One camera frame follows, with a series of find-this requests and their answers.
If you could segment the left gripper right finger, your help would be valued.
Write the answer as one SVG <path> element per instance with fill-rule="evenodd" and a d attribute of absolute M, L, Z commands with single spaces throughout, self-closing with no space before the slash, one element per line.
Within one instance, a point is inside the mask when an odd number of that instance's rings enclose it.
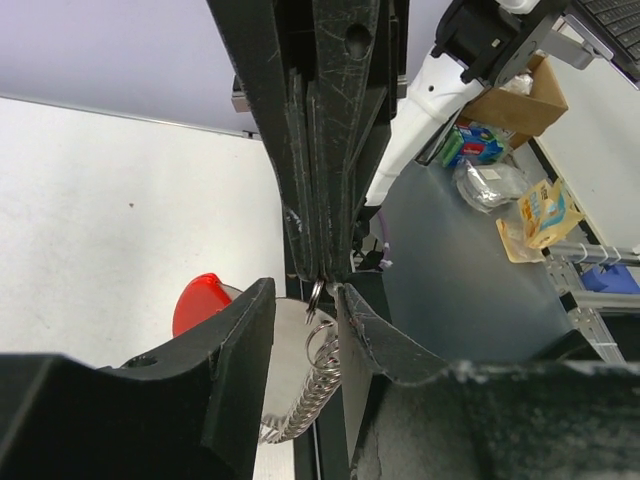
<path fill-rule="evenodd" d="M 447 362 L 337 289 L 355 479 L 635 479 L 639 368 Z"/>

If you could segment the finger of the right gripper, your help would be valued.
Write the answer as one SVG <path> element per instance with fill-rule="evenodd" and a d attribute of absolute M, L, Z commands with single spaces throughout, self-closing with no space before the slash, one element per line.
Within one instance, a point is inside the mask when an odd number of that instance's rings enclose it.
<path fill-rule="evenodd" d="M 319 278 L 302 75 L 291 65 L 280 1 L 210 1 L 211 15 L 273 166 L 294 266 Z"/>
<path fill-rule="evenodd" d="M 386 1 L 315 1 L 314 136 L 319 276 L 350 272 L 354 228 L 390 137 L 391 12 Z"/>

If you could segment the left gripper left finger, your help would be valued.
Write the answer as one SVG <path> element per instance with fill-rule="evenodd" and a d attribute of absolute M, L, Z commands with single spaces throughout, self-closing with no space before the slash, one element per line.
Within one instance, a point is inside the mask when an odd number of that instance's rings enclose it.
<path fill-rule="evenodd" d="M 118 368 L 1 358 L 5 479 L 249 479 L 273 344 L 275 283 Z"/>

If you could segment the red handled metal keyring holder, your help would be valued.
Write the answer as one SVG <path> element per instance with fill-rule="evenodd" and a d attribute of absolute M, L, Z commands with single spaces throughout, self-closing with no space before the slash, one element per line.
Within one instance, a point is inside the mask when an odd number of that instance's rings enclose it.
<path fill-rule="evenodd" d="M 205 273 L 193 280 L 181 293 L 173 313 L 172 333 L 179 336 L 219 313 L 241 291 L 224 284 L 215 274 Z M 297 438 L 309 422 L 297 411 L 301 406 L 303 385 L 311 379 L 311 361 L 321 351 L 314 337 L 323 320 L 337 335 L 337 321 L 316 310 L 310 322 L 305 320 L 307 303 L 278 297 L 274 322 L 274 342 L 266 383 L 259 442 L 280 444 Z"/>

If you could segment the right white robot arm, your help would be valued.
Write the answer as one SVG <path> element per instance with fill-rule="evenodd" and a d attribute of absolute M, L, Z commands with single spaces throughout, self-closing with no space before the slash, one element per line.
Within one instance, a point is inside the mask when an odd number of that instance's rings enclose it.
<path fill-rule="evenodd" d="M 523 69 L 562 1 L 454 1 L 408 84 L 404 1 L 212 1 L 276 174 L 296 273 L 350 271 L 362 208 L 461 109 Z"/>

